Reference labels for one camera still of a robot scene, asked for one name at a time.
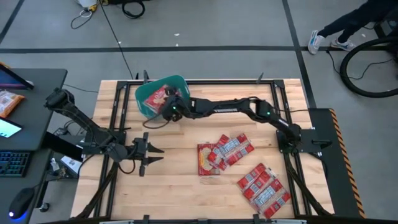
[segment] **black desk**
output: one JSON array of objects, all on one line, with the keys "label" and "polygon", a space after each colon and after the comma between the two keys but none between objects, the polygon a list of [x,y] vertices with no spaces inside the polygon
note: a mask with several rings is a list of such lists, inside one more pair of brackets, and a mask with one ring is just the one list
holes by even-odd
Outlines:
[{"label": "black desk", "polygon": [[33,90],[11,90],[13,93],[25,96],[8,117],[13,122],[22,125],[22,131],[9,139],[0,138],[0,148],[3,150],[35,151],[25,177],[0,178],[0,223],[15,223],[8,217],[8,208],[16,194],[23,188],[33,187],[36,194],[29,206],[26,217],[18,223],[28,223],[33,208],[36,207],[42,193],[45,171],[49,165],[51,149],[42,149],[42,141],[47,132],[52,112],[44,108],[46,97],[56,87],[62,87],[67,71],[65,69],[12,69],[22,78],[34,83]]}]

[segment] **person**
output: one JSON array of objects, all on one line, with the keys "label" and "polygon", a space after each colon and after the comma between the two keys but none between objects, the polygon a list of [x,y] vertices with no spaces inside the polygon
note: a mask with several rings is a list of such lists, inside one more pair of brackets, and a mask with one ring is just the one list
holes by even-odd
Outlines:
[{"label": "person", "polygon": [[358,9],[341,16],[336,21],[325,26],[323,30],[313,30],[308,42],[308,51],[315,55],[325,38],[342,30],[343,33],[335,40],[332,40],[330,45],[346,51],[354,49],[356,47],[355,44],[348,38],[369,22],[382,20],[389,11],[397,6],[398,0],[368,0]]}]

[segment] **keyboard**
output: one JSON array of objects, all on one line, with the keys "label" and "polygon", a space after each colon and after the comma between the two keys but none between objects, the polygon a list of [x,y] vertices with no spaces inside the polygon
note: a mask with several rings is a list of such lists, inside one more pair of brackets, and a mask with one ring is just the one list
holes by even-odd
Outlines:
[{"label": "keyboard", "polygon": [[30,158],[30,152],[0,151],[0,177],[24,177]]}]

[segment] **desk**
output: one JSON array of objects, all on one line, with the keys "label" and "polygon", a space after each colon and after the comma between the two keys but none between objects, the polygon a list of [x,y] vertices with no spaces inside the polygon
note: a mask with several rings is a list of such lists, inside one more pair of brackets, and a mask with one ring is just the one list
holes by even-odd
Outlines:
[{"label": "desk", "polygon": [[[44,181],[52,151],[42,149],[42,141],[47,132],[52,112],[44,108],[46,97],[53,89],[61,87],[65,81],[67,71],[64,69],[12,69],[16,74],[34,82],[33,90],[10,90],[13,93],[25,96],[8,119],[22,125],[22,131],[9,139],[0,138],[2,150],[28,150],[34,151],[29,169],[25,177],[0,178],[1,206],[0,223],[15,223],[8,217],[9,205],[20,190],[33,187]],[[40,185],[35,188],[36,194],[27,211],[26,218],[21,223],[28,223],[33,208],[37,206],[40,195],[45,187]]]},{"label": "desk", "polygon": [[[102,81],[93,120],[108,127],[114,103],[117,81]],[[299,79],[284,80],[291,110],[306,109],[307,104]],[[214,114],[203,119],[182,119],[164,128],[149,130],[142,127],[145,121],[134,100],[131,87],[125,127],[126,145],[134,137],[149,132],[149,141],[165,151],[164,159],[151,164],[146,176],[139,177],[138,169],[131,175],[118,173],[111,218],[142,219],[196,219],[196,218],[252,218],[255,211],[249,206],[236,186],[236,182],[263,162],[277,174],[285,188],[288,188],[287,174],[282,154],[277,147],[275,128],[269,124],[251,121],[245,114]],[[210,100],[230,100],[258,96],[272,102],[271,90],[263,85],[190,85],[192,97]],[[118,110],[116,124],[119,124],[121,110]],[[312,127],[308,111],[292,113],[293,122],[302,128]],[[256,148],[235,165],[227,168],[218,177],[199,177],[197,166],[197,144],[217,142],[225,134],[235,137],[245,133]],[[78,215],[98,188],[103,156],[95,156],[81,169],[71,216]],[[328,185],[322,163],[307,154],[301,154],[305,181],[309,190],[325,209],[333,213]],[[131,161],[123,161],[125,170],[132,168]],[[303,213],[301,194],[298,193],[300,211]],[[104,215],[105,202],[101,207]],[[273,217],[292,218],[291,201]]]}]

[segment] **computer mouse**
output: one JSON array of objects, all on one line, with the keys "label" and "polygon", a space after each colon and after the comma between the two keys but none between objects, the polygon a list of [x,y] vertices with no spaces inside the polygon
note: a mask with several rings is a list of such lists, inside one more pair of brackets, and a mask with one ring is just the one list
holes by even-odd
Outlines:
[{"label": "computer mouse", "polygon": [[14,200],[10,204],[8,215],[12,219],[18,219],[27,211],[30,203],[32,202],[33,196],[35,195],[35,189],[25,188],[22,189]]}]

